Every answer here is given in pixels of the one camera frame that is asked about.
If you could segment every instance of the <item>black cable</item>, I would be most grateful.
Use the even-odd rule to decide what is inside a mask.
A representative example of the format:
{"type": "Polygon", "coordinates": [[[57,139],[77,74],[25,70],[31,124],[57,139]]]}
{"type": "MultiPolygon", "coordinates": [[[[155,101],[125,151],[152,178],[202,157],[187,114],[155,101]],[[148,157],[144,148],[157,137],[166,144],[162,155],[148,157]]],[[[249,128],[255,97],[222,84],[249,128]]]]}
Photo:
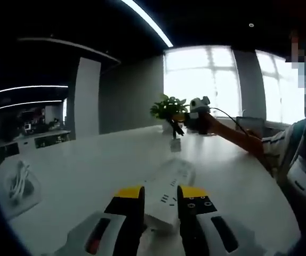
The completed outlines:
{"type": "Polygon", "coordinates": [[[216,110],[219,110],[220,112],[223,112],[224,114],[226,114],[231,120],[233,120],[237,125],[238,127],[247,135],[249,136],[249,134],[242,128],[242,126],[239,125],[239,123],[237,123],[236,120],[234,120],[231,116],[229,116],[227,113],[225,113],[223,110],[219,109],[219,108],[210,108],[210,109],[216,109],[216,110]]]}

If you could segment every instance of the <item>ceiling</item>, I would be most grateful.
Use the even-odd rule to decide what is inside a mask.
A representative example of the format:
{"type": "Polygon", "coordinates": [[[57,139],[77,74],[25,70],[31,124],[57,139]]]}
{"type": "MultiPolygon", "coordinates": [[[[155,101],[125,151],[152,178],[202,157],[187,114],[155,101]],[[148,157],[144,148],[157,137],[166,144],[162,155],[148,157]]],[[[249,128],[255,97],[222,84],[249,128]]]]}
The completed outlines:
{"type": "MultiPolygon", "coordinates": [[[[136,0],[174,47],[231,45],[282,57],[290,53],[289,32],[305,26],[302,21],[306,21],[306,13],[294,10],[287,1],[228,4],[205,0],[136,0]]],[[[81,55],[100,61],[101,72],[118,64],[72,46],[17,41],[22,37],[70,41],[106,53],[122,64],[162,54],[167,49],[153,29],[120,0],[31,8],[12,4],[0,9],[0,90],[23,85],[68,85],[76,78],[81,55]]],[[[46,100],[52,98],[50,94],[43,91],[36,97],[46,100]]],[[[15,101],[33,97],[29,91],[17,95],[15,101]]]]}

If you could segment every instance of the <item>potted plant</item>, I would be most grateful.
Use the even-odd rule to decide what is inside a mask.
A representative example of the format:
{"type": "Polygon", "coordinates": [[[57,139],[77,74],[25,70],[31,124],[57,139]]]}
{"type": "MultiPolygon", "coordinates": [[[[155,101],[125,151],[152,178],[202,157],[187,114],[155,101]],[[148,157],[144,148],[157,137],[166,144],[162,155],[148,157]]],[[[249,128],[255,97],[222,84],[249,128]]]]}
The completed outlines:
{"type": "MultiPolygon", "coordinates": [[[[150,113],[153,117],[157,119],[166,120],[168,118],[172,118],[175,114],[183,114],[187,112],[187,106],[184,105],[186,99],[179,100],[175,97],[168,97],[165,94],[161,96],[161,102],[155,102],[154,105],[150,109],[150,113]]],[[[173,131],[170,124],[166,121],[163,122],[163,130],[164,132],[173,131]]]]}

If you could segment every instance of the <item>green leaves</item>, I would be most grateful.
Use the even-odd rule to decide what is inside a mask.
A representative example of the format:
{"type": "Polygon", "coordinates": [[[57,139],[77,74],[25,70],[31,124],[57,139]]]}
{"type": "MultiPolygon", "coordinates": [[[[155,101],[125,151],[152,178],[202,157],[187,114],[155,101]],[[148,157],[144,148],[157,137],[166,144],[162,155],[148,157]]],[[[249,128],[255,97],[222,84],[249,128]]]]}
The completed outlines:
{"type": "Polygon", "coordinates": [[[154,105],[150,108],[150,113],[155,118],[166,119],[169,116],[187,112],[186,107],[188,105],[184,105],[186,99],[179,100],[175,97],[168,97],[165,94],[161,94],[160,98],[162,101],[155,102],[154,105]]]}

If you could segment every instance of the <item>round table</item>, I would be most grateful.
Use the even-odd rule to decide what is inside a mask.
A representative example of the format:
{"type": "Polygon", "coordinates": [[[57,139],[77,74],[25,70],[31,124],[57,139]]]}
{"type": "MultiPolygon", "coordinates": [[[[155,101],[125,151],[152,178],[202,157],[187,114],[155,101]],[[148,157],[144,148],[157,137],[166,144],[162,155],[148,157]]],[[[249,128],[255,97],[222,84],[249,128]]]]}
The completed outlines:
{"type": "MultiPolygon", "coordinates": [[[[65,244],[72,228],[103,211],[119,188],[143,184],[161,164],[179,157],[195,166],[194,186],[206,189],[218,210],[255,231],[261,246],[286,252],[300,238],[287,199],[255,157],[223,138],[198,134],[185,134],[181,152],[173,153],[171,139],[160,126],[152,126],[7,158],[0,172],[24,159],[42,198],[9,224],[31,253],[52,253],[65,244]]],[[[171,255],[168,244],[162,247],[157,254],[171,255]]]]}

